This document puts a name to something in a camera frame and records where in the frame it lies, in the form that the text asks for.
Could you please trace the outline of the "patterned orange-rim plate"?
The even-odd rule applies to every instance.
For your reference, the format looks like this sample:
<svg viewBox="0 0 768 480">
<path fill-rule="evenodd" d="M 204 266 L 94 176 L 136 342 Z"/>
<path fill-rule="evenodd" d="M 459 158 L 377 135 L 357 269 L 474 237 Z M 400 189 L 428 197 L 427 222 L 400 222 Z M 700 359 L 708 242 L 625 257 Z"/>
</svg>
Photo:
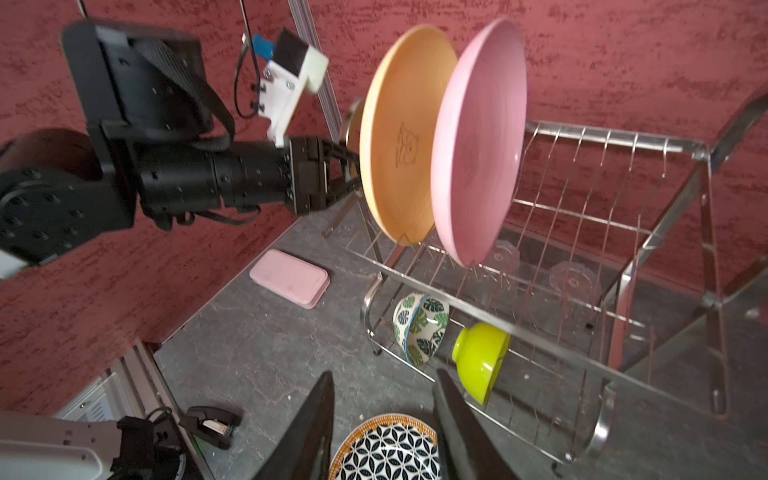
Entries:
<svg viewBox="0 0 768 480">
<path fill-rule="evenodd" d="M 383 414 L 361 423 L 341 444 L 331 479 L 439 479 L 437 435 L 406 414 Z"/>
</svg>

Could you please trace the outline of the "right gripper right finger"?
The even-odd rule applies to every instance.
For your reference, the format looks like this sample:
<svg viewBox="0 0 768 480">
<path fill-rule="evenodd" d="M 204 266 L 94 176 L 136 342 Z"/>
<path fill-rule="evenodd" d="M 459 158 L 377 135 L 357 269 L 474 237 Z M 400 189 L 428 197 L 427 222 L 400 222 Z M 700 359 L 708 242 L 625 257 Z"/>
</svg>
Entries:
<svg viewBox="0 0 768 480">
<path fill-rule="evenodd" d="M 433 416 L 442 479 L 518 479 L 444 369 L 436 371 Z"/>
</svg>

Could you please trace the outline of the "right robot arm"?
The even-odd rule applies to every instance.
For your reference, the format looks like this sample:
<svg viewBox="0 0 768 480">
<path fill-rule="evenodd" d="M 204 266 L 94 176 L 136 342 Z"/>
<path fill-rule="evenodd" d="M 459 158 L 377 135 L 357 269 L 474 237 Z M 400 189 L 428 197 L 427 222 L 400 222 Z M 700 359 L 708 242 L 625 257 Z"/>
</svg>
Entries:
<svg viewBox="0 0 768 480">
<path fill-rule="evenodd" d="M 257 479 L 328 479 L 334 381 L 316 381 Z M 433 417 L 443 479 L 514 479 L 446 370 L 433 385 Z M 77 422 L 2 412 L 4 479 L 189 479 L 201 469 L 184 446 L 169 409 L 157 420 Z"/>
</svg>

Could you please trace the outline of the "chrome two-tier dish rack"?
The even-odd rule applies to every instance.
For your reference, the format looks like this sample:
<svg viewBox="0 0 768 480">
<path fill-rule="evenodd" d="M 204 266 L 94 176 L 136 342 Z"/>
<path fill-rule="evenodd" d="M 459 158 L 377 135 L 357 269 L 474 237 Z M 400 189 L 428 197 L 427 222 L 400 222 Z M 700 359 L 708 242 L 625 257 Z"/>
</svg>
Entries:
<svg viewBox="0 0 768 480">
<path fill-rule="evenodd" d="M 713 145 L 529 124 L 515 220 L 473 267 L 435 233 L 388 239 L 353 197 L 325 235 L 375 267 L 360 311 L 373 352 L 405 362 L 394 307 L 431 294 L 452 309 L 444 349 L 412 373 L 454 370 L 463 328 L 509 332 L 498 385 L 469 406 L 556 476 L 765 478 L 767 257 L 721 279 L 713 183 L 766 112 L 760 88 Z"/>
</svg>

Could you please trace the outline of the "pink plate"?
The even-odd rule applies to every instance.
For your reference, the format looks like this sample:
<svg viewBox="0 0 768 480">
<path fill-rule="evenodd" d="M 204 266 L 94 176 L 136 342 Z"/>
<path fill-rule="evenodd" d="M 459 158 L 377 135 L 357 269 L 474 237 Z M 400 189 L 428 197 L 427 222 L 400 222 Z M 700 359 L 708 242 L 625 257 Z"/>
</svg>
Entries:
<svg viewBox="0 0 768 480">
<path fill-rule="evenodd" d="M 501 230 L 522 164 L 527 73 L 524 39 L 497 19 L 467 45 L 441 102 L 431 157 L 431 204 L 448 255 L 481 263 Z"/>
</svg>

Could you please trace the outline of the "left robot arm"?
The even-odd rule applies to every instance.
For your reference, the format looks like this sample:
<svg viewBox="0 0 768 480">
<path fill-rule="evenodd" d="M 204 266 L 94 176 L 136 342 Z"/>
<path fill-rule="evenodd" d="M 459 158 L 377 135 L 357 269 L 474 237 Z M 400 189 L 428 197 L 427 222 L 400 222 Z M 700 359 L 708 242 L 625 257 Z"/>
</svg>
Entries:
<svg viewBox="0 0 768 480">
<path fill-rule="evenodd" d="M 323 211 L 361 185 L 358 155 L 318 136 L 289 136 L 299 99 L 316 93 L 328 60 L 289 30 L 247 41 L 266 61 L 255 112 L 263 141 L 239 142 L 233 116 L 206 80 L 200 40 L 150 25 L 87 18 L 61 34 L 86 119 L 84 132 L 42 129 L 1 148 L 1 275 L 51 263 L 138 213 L 162 230 L 197 218 L 236 225 L 265 205 Z"/>
</svg>

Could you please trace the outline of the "yellow bear plate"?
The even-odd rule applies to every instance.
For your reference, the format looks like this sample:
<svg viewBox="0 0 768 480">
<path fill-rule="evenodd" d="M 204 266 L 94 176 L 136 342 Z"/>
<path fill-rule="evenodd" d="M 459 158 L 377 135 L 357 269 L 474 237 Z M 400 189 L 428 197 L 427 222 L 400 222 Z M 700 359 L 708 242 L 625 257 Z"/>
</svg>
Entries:
<svg viewBox="0 0 768 480">
<path fill-rule="evenodd" d="M 390 47 L 371 81 L 360 133 L 360 172 L 380 229 L 400 245 L 434 225 L 430 171 L 437 117 L 457 54 L 446 34 L 419 25 Z"/>
</svg>

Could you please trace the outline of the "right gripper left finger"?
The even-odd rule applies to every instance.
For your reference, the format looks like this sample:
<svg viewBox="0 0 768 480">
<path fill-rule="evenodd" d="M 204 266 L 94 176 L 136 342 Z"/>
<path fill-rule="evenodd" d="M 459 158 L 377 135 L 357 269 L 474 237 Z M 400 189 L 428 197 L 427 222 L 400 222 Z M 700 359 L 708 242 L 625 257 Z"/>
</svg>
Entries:
<svg viewBox="0 0 768 480">
<path fill-rule="evenodd" d="M 334 408 L 333 376 L 325 371 L 253 479 L 328 479 Z"/>
</svg>

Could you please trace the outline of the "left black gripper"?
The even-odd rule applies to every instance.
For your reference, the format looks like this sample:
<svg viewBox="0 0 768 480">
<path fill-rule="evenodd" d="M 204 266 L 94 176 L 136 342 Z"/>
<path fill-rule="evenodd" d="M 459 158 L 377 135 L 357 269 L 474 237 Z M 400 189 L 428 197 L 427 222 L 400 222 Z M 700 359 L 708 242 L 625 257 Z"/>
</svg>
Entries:
<svg viewBox="0 0 768 480">
<path fill-rule="evenodd" d="M 317 137 L 289 138 L 289 205 L 297 216 L 324 211 L 362 186 L 360 157 L 345 146 Z"/>
</svg>

